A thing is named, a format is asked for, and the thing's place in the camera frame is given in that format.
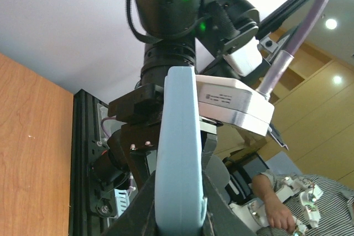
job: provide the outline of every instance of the gray metal tube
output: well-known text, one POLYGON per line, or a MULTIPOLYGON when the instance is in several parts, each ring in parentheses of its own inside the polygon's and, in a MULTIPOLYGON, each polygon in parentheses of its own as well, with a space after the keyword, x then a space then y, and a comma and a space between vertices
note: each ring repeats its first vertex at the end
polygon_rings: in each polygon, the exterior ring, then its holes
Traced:
POLYGON ((295 32, 285 49, 280 51, 275 58, 274 63, 266 73, 263 81, 256 89, 256 91, 262 94, 267 100, 270 98, 270 93, 293 60, 294 54, 322 15, 327 3, 328 0, 315 0, 314 5, 301 23, 299 29, 295 32))

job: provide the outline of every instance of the striped shirt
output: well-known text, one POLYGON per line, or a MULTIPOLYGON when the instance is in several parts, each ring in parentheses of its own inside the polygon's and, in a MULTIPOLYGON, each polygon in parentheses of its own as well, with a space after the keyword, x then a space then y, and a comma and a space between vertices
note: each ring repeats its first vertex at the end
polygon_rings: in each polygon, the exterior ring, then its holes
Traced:
MULTIPOLYGON (((269 178, 274 192, 277 192, 283 185, 286 175, 274 175, 267 170, 262 173, 269 178)), ((319 175, 303 175, 317 184, 323 191, 323 195, 316 205, 321 214, 318 228, 310 229, 306 236, 354 236, 354 191, 340 183, 319 175)), ((303 210, 297 195, 285 202, 293 216, 297 217, 305 225, 309 222, 304 218, 303 210)), ((258 236, 289 236, 282 229, 262 228, 257 232, 258 236)))

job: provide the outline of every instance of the ceiling light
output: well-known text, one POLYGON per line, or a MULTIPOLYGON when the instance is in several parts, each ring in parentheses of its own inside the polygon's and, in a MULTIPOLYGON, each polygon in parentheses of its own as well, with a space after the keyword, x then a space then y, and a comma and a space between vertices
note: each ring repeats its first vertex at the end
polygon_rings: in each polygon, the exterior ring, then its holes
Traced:
POLYGON ((342 83, 342 77, 340 77, 340 76, 334 76, 334 77, 333 77, 333 83, 334 83, 334 84, 341 84, 341 83, 342 83))
POLYGON ((326 27, 330 30, 337 28, 337 21, 335 19, 326 20, 326 27))

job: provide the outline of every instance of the ceiling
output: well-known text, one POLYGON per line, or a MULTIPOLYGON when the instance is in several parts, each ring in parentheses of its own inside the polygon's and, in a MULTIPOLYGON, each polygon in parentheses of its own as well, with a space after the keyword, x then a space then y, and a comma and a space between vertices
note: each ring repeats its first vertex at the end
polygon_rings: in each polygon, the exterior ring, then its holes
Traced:
MULTIPOLYGON (((249 0, 265 18, 286 0, 249 0)), ((109 102, 134 88, 144 45, 126 23, 125 0, 0 0, 0 52, 75 93, 83 88, 109 102)), ((331 1, 328 16, 340 18, 336 31, 316 27, 311 41, 350 59, 350 0, 331 1)), ((133 19, 139 31, 138 17, 133 19)), ((295 17, 286 25, 296 23, 295 17)), ((212 57, 197 44, 199 70, 212 57)))
MULTIPOLYGON (((325 10, 324 18, 320 19, 307 41, 315 46, 335 55, 337 58, 354 65, 354 0, 329 0, 325 10), (333 18, 337 21, 337 28, 329 30, 325 27, 327 19, 333 18)), ((313 0, 309 1, 302 8, 298 9, 291 17, 284 22, 283 28, 290 29, 298 25, 308 13, 313 0)))

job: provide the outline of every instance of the person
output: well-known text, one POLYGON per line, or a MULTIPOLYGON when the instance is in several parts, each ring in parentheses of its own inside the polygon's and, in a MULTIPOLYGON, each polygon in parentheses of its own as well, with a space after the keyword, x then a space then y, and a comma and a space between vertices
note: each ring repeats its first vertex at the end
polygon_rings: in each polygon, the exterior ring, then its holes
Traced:
MULTIPOLYGON (((265 212, 270 224, 261 228, 258 236, 286 236, 295 230, 295 220, 299 218, 305 225, 298 196, 293 196, 281 203, 276 192, 282 187, 285 175, 275 175, 271 171, 256 175, 252 180, 253 193, 265 205, 265 212)), ((354 236, 354 191, 340 183, 319 175, 299 176, 311 180, 323 191, 316 205, 321 214, 318 228, 311 228, 306 236, 343 235, 354 236)))

